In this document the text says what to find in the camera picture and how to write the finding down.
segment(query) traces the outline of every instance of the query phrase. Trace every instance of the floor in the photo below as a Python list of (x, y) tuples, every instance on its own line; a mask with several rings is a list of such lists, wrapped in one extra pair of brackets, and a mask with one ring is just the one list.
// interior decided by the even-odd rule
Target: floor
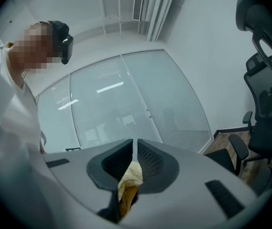
[[(228, 140), (228, 137), (232, 134), (237, 134), (238, 136), (240, 136), (242, 138), (242, 140), (248, 146), (248, 142), (250, 139), (250, 135), (249, 135), (248, 131), (247, 132), (236, 132), (236, 133), (222, 133), (222, 134), (217, 135), (216, 139), (213, 141), (213, 143), (210, 145), (210, 147), (204, 153), (207, 154), (207, 153), (210, 153), (210, 152), (222, 149), (222, 148), (226, 148), (230, 154), (230, 157), (233, 161), (233, 165), (235, 167), (236, 153)], [(256, 155), (257, 155), (256, 153), (249, 150), (248, 157), (253, 157)], [(255, 178), (258, 170), (260, 169), (260, 167), (264, 166), (266, 164), (267, 164), (267, 159), (248, 162), (246, 167), (243, 167), (243, 165), (242, 165), (239, 177), (247, 184), (251, 184), (251, 182)]]

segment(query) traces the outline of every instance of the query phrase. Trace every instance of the white ceiling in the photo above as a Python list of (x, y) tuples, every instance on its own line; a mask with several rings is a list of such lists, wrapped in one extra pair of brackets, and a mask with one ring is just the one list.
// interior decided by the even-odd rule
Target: white ceiling
[[(100, 33), (102, 24), (119, 22), (118, 0), (103, 0), (103, 3), (105, 17), (99, 0), (7, 0), (0, 11), (0, 37), (6, 42), (14, 41), (36, 20), (62, 21), (68, 24), (73, 36), (85, 31)], [(121, 0), (123, 22), (132, 21), (132, 8), (133, 0)]]

